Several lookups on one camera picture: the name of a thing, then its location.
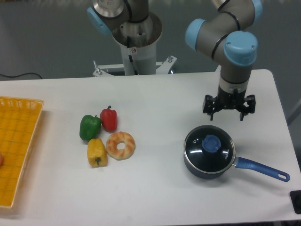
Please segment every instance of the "yellow bell pepper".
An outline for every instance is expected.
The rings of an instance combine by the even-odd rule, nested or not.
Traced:
[[[87,150],[88,161],[91,166],[105,166],[108,162],[107,150],[101,139],[91,139]]]

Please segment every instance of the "gray floor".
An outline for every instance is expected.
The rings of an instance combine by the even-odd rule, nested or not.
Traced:
[[[178,58],[177,73],[214,71],[217,64],[192,51],[184,41],[187,26],[196,18],[217,15],[210,0],[150,0],[150,10],[162,21],[157,61]],[[44,79],[90,77],[93,60],[99,65],[120,64],[118,45],[100,35],[89,22],[90,0],[24,0],[0,3],[0,73],[36,72]],[[259,41],[255,69],[274,74],[285,115],[301,98],[301,1],[265,0],[262,18],[248,31]],[[35,79],[31,75],[18,79]],[[301,162],[301,117],[289,127]]]

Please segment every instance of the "pepper stem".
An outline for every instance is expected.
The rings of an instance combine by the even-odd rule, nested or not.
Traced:
[[[95,159],[95,161],[97,162],[97,165],[99,165],[99,162],[101,161],[100,158]]]

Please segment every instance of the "pot lid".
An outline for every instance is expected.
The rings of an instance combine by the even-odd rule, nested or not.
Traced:
[[[206,173],[227,170],[235,158],[231,137],[216,126],[199,126],[193,129],[184,142],[185,157],[196,169]]]

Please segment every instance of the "red bell pepper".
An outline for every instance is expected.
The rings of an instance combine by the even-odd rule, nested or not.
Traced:
[[[102,110],[100,119],[102,120],[103,128],[106,131],[113,132],[117,129],[117,113],[115,110],[111,110],[111,106]]]

